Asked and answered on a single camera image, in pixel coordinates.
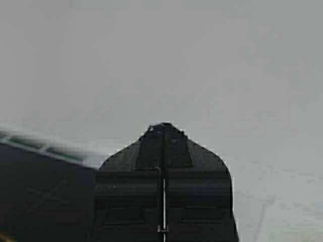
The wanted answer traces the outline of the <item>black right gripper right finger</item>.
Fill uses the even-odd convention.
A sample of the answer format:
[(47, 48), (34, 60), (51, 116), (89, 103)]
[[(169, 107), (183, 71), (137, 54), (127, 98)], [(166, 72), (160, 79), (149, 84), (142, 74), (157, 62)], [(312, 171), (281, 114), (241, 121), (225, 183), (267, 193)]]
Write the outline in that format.
[(163, 124), (167, 166), (167, 241), (239, 241), (231, 174), (223, 160), (170, 123)]

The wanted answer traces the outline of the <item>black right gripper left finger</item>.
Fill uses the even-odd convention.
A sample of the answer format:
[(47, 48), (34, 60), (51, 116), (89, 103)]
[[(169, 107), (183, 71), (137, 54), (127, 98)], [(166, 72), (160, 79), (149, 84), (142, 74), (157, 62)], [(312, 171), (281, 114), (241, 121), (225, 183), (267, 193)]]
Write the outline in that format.
[(91, 241), (165, 240), (165, 126), (110, 156), (94, 186)]

